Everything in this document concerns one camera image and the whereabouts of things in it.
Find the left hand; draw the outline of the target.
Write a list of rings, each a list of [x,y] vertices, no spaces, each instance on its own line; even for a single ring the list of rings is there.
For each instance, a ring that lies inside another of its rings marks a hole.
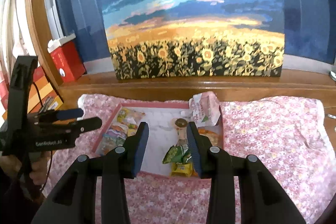
[[[43,152],[39,159],[32,163],[30,178],[35,185],[43,185],[46,182],[48,171],[47,163],[50,157],[50,152]],[[1,169],[10,178],[16,178],[21,166],[22,163],[15,156],[1,156]]]

